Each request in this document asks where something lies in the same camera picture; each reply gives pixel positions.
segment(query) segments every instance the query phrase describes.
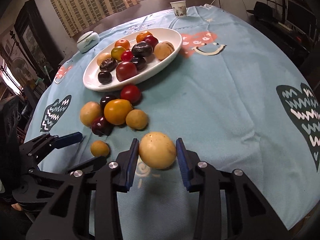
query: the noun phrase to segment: metal screw cap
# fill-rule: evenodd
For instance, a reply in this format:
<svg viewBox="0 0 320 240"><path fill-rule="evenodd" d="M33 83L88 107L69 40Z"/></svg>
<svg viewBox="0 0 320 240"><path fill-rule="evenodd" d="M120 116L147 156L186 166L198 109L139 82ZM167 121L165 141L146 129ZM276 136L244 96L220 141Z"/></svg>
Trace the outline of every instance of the metal screw cap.
<svg viewBox="0 0 320 240"><path fill-rule="evenodd" d="M208 164L206 162L198 162L199 168L205 168L206 166L208 166Z"/></svg>
<svg viewBox="0 0 320 240"><path fill-rule="evenodd" d="M109 163L109 168L115 169L116 167L118 167L118 163L116 163L116 162Z"/></svg>
<svg viewBox="0 0 320 240"><path fill-rule="evenodd" d="M240 169L236 169L233 173L234 173L236 176L242 176L242 175L243 175L243 171L240 170Z"/></svg>
<svg viewBox="0 0 320 240"><path fill-rule="evenodd" d="M82 174L83 174L83 172L82 172L81 170L77 170L77 171L75 171L75 172L73 173L73 176L75 176L75 177L81 177Z"/></svg>

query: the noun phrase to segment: cherry tomato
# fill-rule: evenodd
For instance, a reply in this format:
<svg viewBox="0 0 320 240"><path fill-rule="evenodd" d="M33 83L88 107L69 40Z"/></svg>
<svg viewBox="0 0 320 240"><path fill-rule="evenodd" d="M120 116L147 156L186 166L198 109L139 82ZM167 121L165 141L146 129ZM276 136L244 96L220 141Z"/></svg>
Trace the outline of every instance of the cherry tomato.
<svg viewBox="0 0 320 240"><path fill-rule="evenodd" d="M111 100L104 108L104 116L109 123L121 125L125 123L125 118L132 109L132 105L128 100Z"/></svg>
<svg viewBox="0 0 320 240"><path fill-rule="evenodd" d="M102 85L106 85L108 83L110 83L112 81L112 75L109 71L104 70L104 71L100 71L98 73L98 81L102 84Z"/></svg>
<svg viewBox="0 0 320 240"><path fill-rule="evenodd" d="M130 62L136 65L138 71L143 70L147 66L147 62L143 57L133 57Z"/></svg>
<svg viewBox="0 0 320 240"><path fill-rule="evenodd" d="M112 49L111 51L111 57L113 57L116 60L121 60L122 53L125 52L125 48L118 46Z"/></svg>
<svg viewBox="0 0 320 240"><path fill-rule="evenodd" d="M135 85L127 85L121 90L120 98L128 100L131 104L134 104L140 100L141 92Z"/></svg>
<svg viewBox="0 0 320 240"><path fill-rule="evenodd" d="M126 50L124 53L121 55L121 60L122 61L130 61L133 58L133 54L130 50Z"/></svg>
<svg viewBox="0 0 320 240"><path fill-rule="evenodd" d="M153 49L159 43L158 39L152 35L146 36L143 41L149 43L153 47Z"/></svg>
<svg viewBox="0 0 320 240"><path fill-rule="evenodd" d="M137 68L132 62L121 62L116 68L116 77L120 82L137 74Z"/></svg>
<svg viewBox="0 0 320 240"><path fill-rule="evenodd" d="M117 99L117 97L114 95L106 95L106 96L102 97L100 100L100 106L101 106L102 111L104 110L104 107L106 106L107 103L109 103L111 100L115 100L115 99Z"/></svg>
<svg viewBox="0 0 320 240"><path fill-rule="evenodd" d="M143 39L146 37L146 36L148 36L148 35L152 35L152 33L151 32L148 32L148 31L144 31L144 32L142 32L142 33L139 33L138 35L137 35L137 43L139 43L139 42L141 42L141 41L143 41Z"/></svg>
<svg viewBox="0 0 320 240"><path fill-rule="evenodd" d="M97 118L91 125L91 130L95 135L110 135L113 130L113 125L109 123L104 116Z"/></svg>
<svg viewBox="0 0 320 240"><path fill-rule="evenodd" d="M130 49L130 42L127 40L121 39L121 40L116 41L116 43L115 43L115 47L118 47L118 46L124 47L125 49L128 50L128 49Z"/></svg>

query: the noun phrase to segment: picture frame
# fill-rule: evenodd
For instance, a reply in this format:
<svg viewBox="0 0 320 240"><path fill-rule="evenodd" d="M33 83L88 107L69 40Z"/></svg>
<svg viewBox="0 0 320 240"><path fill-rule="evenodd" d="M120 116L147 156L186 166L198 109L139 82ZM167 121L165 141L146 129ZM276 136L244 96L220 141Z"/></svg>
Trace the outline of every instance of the picture frame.
<svg viewBox="0 0 320 240"><path fill-rule="evenodd" d="M36 74L49 86L60 68L63 56L45 27L35 0L25 2L14 29Z"/></svg>

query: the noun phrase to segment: light blue tablecloth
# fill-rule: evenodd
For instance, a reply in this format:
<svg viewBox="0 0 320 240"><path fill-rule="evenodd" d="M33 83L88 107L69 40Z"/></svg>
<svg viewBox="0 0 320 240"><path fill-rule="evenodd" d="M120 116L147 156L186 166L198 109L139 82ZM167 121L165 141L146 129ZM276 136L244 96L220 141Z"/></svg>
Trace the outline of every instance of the light blue tablecloth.
<svg viewBox="0 0 320 240"><path fill-rule="evenodd" d="M79 112L88 101L99 102L104 93L84 87L84 70L115 40L155 27L181 33L183 51L163 71L138 85L143 101L137 108L149 115L148 129L116 127L108 138L102 137L112 149L109 160L128 150L133 138L141 139L149 131L166 133L173 141L182 137L187 149L217 169L244 170L291 228L320 198L320 117L310 109L320 113L319 104L302 84L307 82L298 69L275 44L213 6L191 7L185 18L176 19L172 10L166 10L119 25L101 33L100 43L89 52L78 52L65 63L60 73L65 77L41 97L26 141L44 131L59 136L80 131L85 139L53 151L40 169L64 172L92 158L90 144L100 138L81 124ZM215 56L191 49L198 46L213 52L220 44L227 46ZM306 128L295 119L305 122ZM178 165L150 171L138 163L130 192L118 194L124 239L191 239L197 197L183 187Z"/></svg>

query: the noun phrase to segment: yellow fruit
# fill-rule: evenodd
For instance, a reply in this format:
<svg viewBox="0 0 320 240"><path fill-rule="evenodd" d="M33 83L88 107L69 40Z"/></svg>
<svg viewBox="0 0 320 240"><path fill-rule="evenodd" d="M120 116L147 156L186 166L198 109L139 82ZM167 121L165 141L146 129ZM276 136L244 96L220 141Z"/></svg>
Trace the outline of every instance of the yellow fruit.
<svg viewBox="0 0 320 240"><path fill-rule="evenodd" d="M174 143L167 135L150 132L141 139L139 155L150 168L165 169L174 162L177 152Z"/></svg>
<svg viewBox="0 0 320 240"><path fill-rule="evenodd" d="M110 148L108 144L103 141L95 141L91 144L90 151L94 157L108 156Z"/></svg>
<svg viewBox="0 0 320 240"><path fill-rule="evenodd" d="M87 127L91 127L93 120L99 116L101 116L101 107L96 102L88 102L80 110L80 121Z"/></svg>
<svg viewBox="0 0 320 240"><path fill-rule="evenodd" d="M111 124L121 125L125 123L125 118L132 109L133 107L128 100L111 100L104 107L104 117Z"/></svg>
<svg viewBox="0 0 320 240"><path fill-rule="evenodd" d="M124 53L126 49L124 47L118 46L114 47L111 51L111 57L113 57L115 60L120 61L121 60L121 55Z"/></svg>
<svg viewBox="0 0 320 240"><path fill-rule="evenodd" d="M165 58L169 57L169 55L171 55L173 52L174 46L168 41L158 43L154 49L154 54L156 58L159 60L164 60Z"/></svg>
<svg viewBox="0 0 320 240"><path fill-rule="evenodd" d="M132 129L142 130L148 124L148 116L142 110L133 109L125 118L125 122Z"/></svg>
<svg viewBox="0 0 320 240"><path fill-rule="evenodd" d="M97 64L98 66L101 65L102 61L106 60L107 58L111 58L110 53L102 53L97 57Z"/></svg>

